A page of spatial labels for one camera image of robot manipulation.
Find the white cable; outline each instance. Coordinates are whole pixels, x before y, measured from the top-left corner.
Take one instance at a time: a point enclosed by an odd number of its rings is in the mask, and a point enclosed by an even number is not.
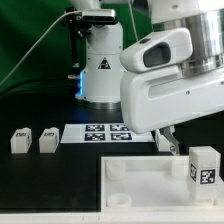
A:
[[[18,67],[25,61],[25,59],[29,56],[29,54],[34,50],[34,48],[45,38],[45,36],[52,30],[52,28],[64,17],[68,15],[75,14],[77,12],[68,12],[60,16],[48,29],[47,31],[40,37],[40,39],[30,48],[30,50],[22,57],[22,59],[16,64],[16,66],[6,75],[6,77],[0,82],[0,87],[12,76],[12,74],[18,69]]]
[[[137,34],[137,31],[136,31],[136,25],[135,25],[135,19],[134,19],[134,15],[133,15],[133,11],[132,11],[132,0],[129,0],[128,1],[128,6],[129,6],[129,11],[130,11],[130,15],[131,15],[131,22],[132,22],[132,26],[133,26],[133,30],[134,30],[134,34],[135,34],[135,39],[136,41],[138,41],[138,34]]]

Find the warning label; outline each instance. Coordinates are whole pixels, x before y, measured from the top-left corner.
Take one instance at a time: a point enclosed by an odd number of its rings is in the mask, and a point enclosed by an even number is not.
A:
[[[98,69],[111,69],[106,58],[103,59]]]

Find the green background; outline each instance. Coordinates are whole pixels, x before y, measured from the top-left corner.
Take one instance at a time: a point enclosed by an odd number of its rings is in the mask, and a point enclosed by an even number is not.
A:
[[[18,63],[48,27],[71,4],[68,0],[0,0],[0,80]],[[128,6],[114,8],[124,29],[124,48],[135,42]],[[151,31],[150,18],[134,11],[140,38]],[[85,66],[85,41],[78,41],[80,64]],[[12,77],[0,88],[33,78],[67,77],[71,71],[68,28],[57,24]],[[25,88],[41,87],[32,84]]]

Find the green wall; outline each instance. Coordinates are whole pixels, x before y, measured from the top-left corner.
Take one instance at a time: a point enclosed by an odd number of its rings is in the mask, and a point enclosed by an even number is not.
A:
[[[1,80],[69,6],[71,5],[68,0],[0,0]],[[119,21],[124,28],[124,47],[133,44],[135,38],[127,5],[104,5],[103,7],[114,8],[117,11]],[[139,37],[142,38],[151,31],[150,19],[138,12],[134,12],[134,16]],[[84,41],[79,41],[79,53],[81,66],[84,67]],[[28,79],[66,77],[70,70],[68,29],[59,23],[0,88],[0,91]]]

